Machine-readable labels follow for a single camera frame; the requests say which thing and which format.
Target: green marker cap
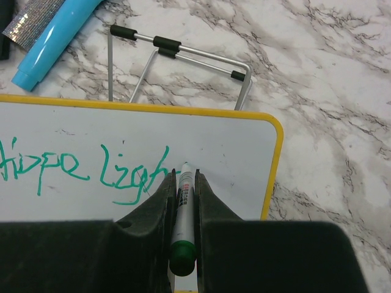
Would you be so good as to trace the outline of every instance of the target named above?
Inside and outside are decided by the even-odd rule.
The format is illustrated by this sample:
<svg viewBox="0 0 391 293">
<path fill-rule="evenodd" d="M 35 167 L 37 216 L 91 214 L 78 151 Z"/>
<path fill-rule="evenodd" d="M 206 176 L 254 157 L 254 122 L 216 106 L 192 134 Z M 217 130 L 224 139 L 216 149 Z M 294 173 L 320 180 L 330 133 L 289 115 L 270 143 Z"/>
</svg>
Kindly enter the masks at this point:
<svg viewBox="0 0 391 293">
<path fill-rule="evenodd" d="M 196 246 L 185 240 L 176 241 L 170 248 L 170 270 L 179 277 L 185 277 L 194 270 Z"/>
</svg>

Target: metal easel stand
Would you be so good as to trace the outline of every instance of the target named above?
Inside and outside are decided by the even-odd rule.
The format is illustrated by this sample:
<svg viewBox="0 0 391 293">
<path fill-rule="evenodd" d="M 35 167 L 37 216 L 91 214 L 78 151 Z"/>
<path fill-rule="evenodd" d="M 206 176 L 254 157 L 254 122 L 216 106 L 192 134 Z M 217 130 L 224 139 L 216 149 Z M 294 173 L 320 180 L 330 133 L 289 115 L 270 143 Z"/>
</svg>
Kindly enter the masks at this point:
<svg viewBox="0 0 391 293">
<path fill-rule="evenodd" d="M 145 68 L 140 76 L 139 82 L 137 83 L 137 85 L 134 89 L 134 92 L 129 100 L 129 103 L 134 103 L 136 93 L 139 90 L 141 83 L 144 80 L 145 75 L 147 74 L 149 68 L 151 67 L 153 59 L 155 58 L 155 56 L 157 54 L 160 54 L 160 55 L 164 55 L 167 57 L 171 57 L 173 59 L 185 60 L 185 61 L 190 62 L 192 64 L 201 65 L 203 67 L 213 69 L 213 70 L 219 71 L 221 73 L 227 74 L 233 79 L 242 81 L 243 83 L 242 83 L 242 87 L 241 87 L 241 90 L 239 93 L 238 100 L 235 105 L 235 110 L 241 110 L 243 108 L 244 102 L 245 102 L 245 100 L 250 92 L 250 89 L 252 87 L 252 80 L 251 80 L 252 68 L 250 65 L 243 63 L 243 62 L 240 62 L 240 61 L 237 61 L 237 60 L 234 60 L 234 59 L 215 55 L 215 54 L 212 54 L 209 52 L 205 52 L 205 51 L 201 51 L 198 49 L 182 46 L 181 42 L 178 42 L 175 40 L 171 40 L 171 39 L 163 38 L 163 37 L 159 37 L 159 36 L 155 36 L 154 38 L 152 38 L 152 37 L 149 37 L 146 35 L 138 34 L 137 31 L 134 29 L 128 29 L 126 27 L 121 27 L 121 26 L 116 26 L 116 25 L 112 25 L 110 28 L 110 32 L 108 33 L 109 101 L 113 101 L 113 76 L 112 76 L 112 66 L 113 66 L 113 64 L 112 64 L 112 36 L 113 35 L 117 36 L 117 37 L 126 38 L 129 40 L 134 40 L 134 41 L 136 41 L 137 39 L 144 40 L 144 41 L 153 43 L 154 46 L 159 48 L 159 49 L 156 49 L 152 52 L 150 58 L 148 59 L 147 64 L 145 64 Z M 196 54 L 196 55 L 199 55 L 202 57 L 214 59 L 217 61 L 228 63 L 230 65 L 241 67 L 241 68 L 245 69 L 246 74 L 237 72 L 235 70 L 228 71 L 223 68 L 216 67 L 214 65 L 210 65 L 210 64 L 198 61 L 198 60 L 194 60 L 192 58 L 188 58 L 186 56 L 179 55 L 178 52 L 181 50 L 184 52 L 191 53 L 191 54 Z"/>
</svg>

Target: small whiteboard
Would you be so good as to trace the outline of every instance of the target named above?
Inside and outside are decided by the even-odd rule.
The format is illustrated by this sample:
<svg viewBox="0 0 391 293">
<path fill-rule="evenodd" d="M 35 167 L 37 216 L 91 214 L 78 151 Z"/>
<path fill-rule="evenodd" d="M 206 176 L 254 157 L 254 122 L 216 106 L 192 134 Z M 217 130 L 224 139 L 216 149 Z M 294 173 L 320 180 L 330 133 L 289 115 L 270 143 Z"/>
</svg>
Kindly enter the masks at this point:
<svg viewBox="0 0 391 293">
<path fill-rule="evenodd" d="M 118 220 L 185 161 L 265 219 L 283 140 L 268 114 L 10 95 L 0 125 L 0 221 Z"/>
</svg>

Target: table surface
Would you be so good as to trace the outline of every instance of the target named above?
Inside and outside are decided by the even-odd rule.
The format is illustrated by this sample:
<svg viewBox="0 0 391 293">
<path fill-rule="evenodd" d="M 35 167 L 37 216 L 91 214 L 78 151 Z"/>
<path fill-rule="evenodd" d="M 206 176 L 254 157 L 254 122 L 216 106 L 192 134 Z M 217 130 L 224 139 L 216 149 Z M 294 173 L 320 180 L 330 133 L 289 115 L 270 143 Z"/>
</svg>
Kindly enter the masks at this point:
<svg viewBox="0 0 391 293">
<path fill-rule="evenodd" d="M 391 292 L 390 1 L 106 1 L 32 94 L 107 100 L 113 23 L 250 63 L 244 110 L 272 114 L 285 132 L 269 219 L 338 224 L 371 292 Z M 129 100 L 153 50 L 114 39 L 116 101 Z M 10 81 L 24 55 L 13 46 L 0 62 L 0 93 L 30 94 Z M 233 109 L 239 88 L 160 57 L 138 102 Z"/>
</svg>

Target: silver glitter fabric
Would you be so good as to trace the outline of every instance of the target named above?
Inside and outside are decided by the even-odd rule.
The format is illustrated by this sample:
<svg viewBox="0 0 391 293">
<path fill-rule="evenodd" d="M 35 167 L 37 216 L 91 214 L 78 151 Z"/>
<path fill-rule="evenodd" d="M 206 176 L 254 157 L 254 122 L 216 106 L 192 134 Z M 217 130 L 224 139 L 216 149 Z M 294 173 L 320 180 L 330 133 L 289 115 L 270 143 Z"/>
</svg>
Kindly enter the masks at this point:
<svg viewBox="0 0 391 293">
<path fill-rule="evenodd" d="M 3 34 L 30 51 L 65 0 L 30 0 Z"/>
</svg>

